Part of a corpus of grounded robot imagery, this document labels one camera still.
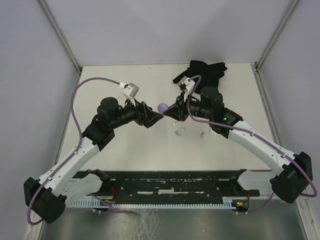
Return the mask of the purple charging case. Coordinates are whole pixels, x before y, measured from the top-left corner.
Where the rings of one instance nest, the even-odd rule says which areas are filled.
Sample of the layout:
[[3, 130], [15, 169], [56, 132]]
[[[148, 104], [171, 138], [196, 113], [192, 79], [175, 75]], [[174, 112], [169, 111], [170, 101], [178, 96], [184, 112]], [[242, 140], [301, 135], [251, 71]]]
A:
[[166, 104], [166, 103], [160, 103], [158, 106], [157, 106], [157, 110], [160, 114], [164, 114], [164, 112], [169, 108], [169, 106]]

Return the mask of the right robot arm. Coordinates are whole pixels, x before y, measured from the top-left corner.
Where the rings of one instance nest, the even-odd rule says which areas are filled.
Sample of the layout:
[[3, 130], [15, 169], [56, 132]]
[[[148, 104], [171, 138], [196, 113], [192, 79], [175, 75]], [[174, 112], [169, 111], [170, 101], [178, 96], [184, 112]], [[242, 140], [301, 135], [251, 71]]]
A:
[[236, 196], [247, 190], [273, 191], [281, 200], [293, 203], [313, 185], [311, 157], [303, 151], [297, 154], [287, 150], [258, 133], [239, 114], [225, 107], [216, 87], [204, 87], [200, 99], [183, 91], [173, 105], [164, 106], [160, 112], [180, 122], [191, 117], [209, 124], [215, 133], [244, 147], [270, 168], [270, 173], [242, 171], [229, 183]]

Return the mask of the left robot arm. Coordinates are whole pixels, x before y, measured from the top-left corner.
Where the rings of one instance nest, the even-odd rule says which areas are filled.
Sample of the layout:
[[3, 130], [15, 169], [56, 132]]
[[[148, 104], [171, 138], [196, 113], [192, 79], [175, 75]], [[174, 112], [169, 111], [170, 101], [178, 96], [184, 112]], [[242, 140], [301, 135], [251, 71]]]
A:
[[110, 143], [115, 137], [115, 129], [130, 122], [150, 128], [162, 118], [162, 114], [153, 111], [145, 102], [126, 100], [125, 106], [120, 106], [116, 98], [104, 98], [69, 154], [39, 178], [29, 177], [24, 182], [27, 211], [36, 213], [50, 224], [73, 202], [96, 192], [106, 195], [111, 189], [110, 177], [101, 170], [90, 171], [78, 180], [72, 180], [73, 177]]

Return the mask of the black cloth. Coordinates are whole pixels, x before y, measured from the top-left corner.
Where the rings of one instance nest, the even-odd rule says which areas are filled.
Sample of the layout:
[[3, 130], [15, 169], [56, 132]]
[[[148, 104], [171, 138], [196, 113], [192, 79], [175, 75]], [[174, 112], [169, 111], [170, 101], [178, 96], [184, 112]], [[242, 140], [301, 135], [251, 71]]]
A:
[[224, 62], [207, 64], [200, 60], [191, 60], [187, 70], [180, 73], [172, 81], [174, 84], [178, 84], [183, 77], [191, 78], [199, 75], [201, 76], [201, 81], [195, 88], [194, 92], [196, 94], [200, 94], [200, 91], [205, 87], [218, 88], [219, 81], [225, 76], [225, 71], [227, 69], [228, 68]]

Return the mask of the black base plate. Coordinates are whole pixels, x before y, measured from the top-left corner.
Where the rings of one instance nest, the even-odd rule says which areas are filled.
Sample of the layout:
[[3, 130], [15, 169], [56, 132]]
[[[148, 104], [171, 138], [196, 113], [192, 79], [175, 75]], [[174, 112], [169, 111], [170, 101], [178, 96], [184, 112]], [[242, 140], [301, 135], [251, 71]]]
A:
[[224, 197], [258, 197], [236, 181], [242, 170], [209, 171], [106, 171], [110, 179], [94, 192], [115, 197], [119, 204], [221, 204]]

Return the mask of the aluminium frame rail right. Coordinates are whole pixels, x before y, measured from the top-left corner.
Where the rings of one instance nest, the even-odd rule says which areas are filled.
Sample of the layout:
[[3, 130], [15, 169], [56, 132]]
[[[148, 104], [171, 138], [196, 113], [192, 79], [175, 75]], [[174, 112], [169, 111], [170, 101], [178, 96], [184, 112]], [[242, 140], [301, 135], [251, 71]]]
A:
[[294, 15], [295, 11], [297, 10], [301, 0], [290, 0], [282, 13], [272, 35], [270, 36], [265, 48], [262, 51], [262, 54], [259, 60], [255, 63], [256, 72], [260, 72], [262, 67], [268, 60], [268, 57], [272, 53], [272, 50], [276, 46], [278, 40], [280, 39], [283, 31], [285, 30], [287, 24], [291, 20], [292, 16]]

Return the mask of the aluminium frame rail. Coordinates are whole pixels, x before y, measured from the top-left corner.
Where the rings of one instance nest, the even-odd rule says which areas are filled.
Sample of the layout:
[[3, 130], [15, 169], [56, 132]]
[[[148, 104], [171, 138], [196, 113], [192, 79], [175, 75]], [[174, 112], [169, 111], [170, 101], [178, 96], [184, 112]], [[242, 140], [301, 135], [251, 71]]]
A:
[[262, 51], [262, 54], [259, 60], [255, 63], [256, 72], [260, 72], [262, 67], [268, 60], [268, 57], [272, 53], [272, 50], [276, 46], [278, 40], [280, 39], [283, 31], [285, 30], [287, 24], [291, 20], [292, 16], [294, 15], [295, 11], [297, 10], [301, 0], [290, 0], [282, 13], [272, 35], [270, 36], [265, 48]]
[[49, 22], [51, 28], [54, 31], [54, 34], [58, 38], [63, 50], [67, 54], [69, 60], [71, 61], [73, 67], [76, 69], [78, 73], [82, 72], [82, 67], [79, 64], [66, 36], [64, 35], [62, 29], [60, 28], [52, 10], [50, 9], [49, 4], [47, 3], [46, 0], [37, 0], [36, 1], [41, 8], [43, 14], [45, 15], [47, 21]]

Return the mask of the aluminium frame rail left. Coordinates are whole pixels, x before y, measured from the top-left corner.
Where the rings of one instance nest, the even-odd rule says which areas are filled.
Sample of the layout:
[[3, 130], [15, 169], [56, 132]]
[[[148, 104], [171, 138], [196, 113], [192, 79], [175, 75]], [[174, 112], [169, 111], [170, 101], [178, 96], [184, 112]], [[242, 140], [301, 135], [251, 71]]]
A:
[[76, 69], [78, 73], [82, 72], [82, 67], [79, 64], [66, 36], [64, 35], [62, 29], [60, 28], [52, 10], [50, 9], [49, 4], [47, 3], [46, 0], [37, 0], [36, 1], [41, 8], [43, 14], [45, 15], [47, 21], [49, 22], [51, 28], [54, 31], [54, 34], [58, 38], [63, 50], [67, 54], [69, 60], [71, 61], [73, 67]]

